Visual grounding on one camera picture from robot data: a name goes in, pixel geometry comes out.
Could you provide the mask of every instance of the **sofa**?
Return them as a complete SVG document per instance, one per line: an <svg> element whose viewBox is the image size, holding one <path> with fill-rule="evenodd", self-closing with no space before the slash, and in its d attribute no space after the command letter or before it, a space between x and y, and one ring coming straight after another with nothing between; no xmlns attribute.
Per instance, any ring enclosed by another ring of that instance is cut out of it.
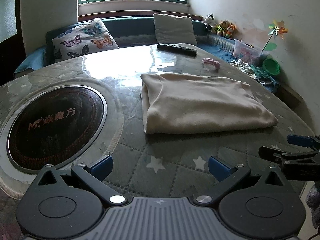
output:
<svg viewBox="0 0 320 240"><path fill-rule="evenodd" d="M110 31L110 34L115 39L119 48L157 44L153 16L114 17L102 19L102 22ZM45 35L46 45L36 49L33 53L28 55L28 57L16 69L14 73L15 78L53 64L54 47L51 40L62 32L74 28L79 24L81 23L47 32ZM232 54L234 41L217 35L208 34L204 28L204 23L201 21L192 20L192 24L199 48L216 55L218 45L218 50L221 51L222 49L224 51L223 53L226 53L227 56Z"/></svg>

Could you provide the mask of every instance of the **green plastic basket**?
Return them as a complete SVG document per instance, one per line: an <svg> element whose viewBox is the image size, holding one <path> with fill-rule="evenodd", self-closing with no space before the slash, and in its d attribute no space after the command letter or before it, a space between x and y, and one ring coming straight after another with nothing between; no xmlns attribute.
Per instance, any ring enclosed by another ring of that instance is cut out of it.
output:
<svg viewBox="0 0 320 240"><path fill-rule="evenodd" d="M278 62L272 58L266 58L263 61L262 67L265 71L267 71L270 75L276 76L280 73L280 65Z"/></svg>

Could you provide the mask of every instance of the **orange butterfly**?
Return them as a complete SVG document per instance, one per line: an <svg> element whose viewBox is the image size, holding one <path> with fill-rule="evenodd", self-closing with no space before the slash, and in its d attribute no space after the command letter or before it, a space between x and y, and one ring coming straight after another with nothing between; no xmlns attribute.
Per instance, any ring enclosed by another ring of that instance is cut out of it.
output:
<svg viewBox="0 0 320 240"><path fill-rule="evenodd" d="M103 40L91 40L91 42L96 44L98 49L102 49L104 46L113 45L109 35L106 35Z"/></svg>

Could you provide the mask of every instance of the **pink scrunchie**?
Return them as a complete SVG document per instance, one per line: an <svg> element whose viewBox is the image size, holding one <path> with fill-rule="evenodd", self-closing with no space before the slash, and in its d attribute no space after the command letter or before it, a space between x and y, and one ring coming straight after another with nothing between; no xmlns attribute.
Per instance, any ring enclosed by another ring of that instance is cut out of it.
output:
<svg viewBox="0 0 320 240"><path fill-rule="evenodd" d="M212 58L204 58L204 59L202 60L202 62L211 64L211 65L213 65L216 69L220 69L220 62L218 62L218 61L216 61L216 60L214 60L214 59L212 59Z"/></svg>

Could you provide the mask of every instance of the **window sill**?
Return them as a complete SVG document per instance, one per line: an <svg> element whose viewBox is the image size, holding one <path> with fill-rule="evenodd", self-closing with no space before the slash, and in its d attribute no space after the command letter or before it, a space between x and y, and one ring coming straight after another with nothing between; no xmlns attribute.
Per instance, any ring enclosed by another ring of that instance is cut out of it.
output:
<svg viewBox="0 0 320 240"><path fill-rule="evenodd" d="M106 0L82 3L78 6L78 15L93 13L124 11L124 10L153 10L189 13L190 4L160 1L160 0Z"/></svg>

